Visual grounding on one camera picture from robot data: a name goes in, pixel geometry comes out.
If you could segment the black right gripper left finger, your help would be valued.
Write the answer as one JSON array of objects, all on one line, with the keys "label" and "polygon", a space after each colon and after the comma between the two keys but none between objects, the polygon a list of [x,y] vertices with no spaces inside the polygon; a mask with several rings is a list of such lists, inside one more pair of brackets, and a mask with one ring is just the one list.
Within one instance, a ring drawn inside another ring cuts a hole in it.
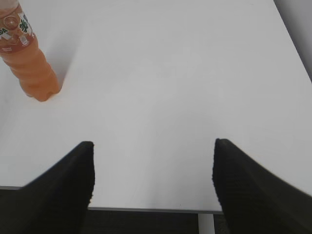
[{"label": "black right gripper left finger", "polygon": [[1,196],[0,232],[79,234],[94,185],[94,144],[83,141],[35,180]]}]

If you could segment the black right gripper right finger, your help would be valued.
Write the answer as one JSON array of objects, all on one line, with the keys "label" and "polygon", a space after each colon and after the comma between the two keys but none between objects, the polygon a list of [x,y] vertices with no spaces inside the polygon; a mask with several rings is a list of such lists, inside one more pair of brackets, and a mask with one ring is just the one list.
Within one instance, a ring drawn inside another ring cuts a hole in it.
[{"label": "black right gripper right finger", "polygon": [[212,181],[232,234],[310,234],[312,197],[228,139],[216,139]]}]

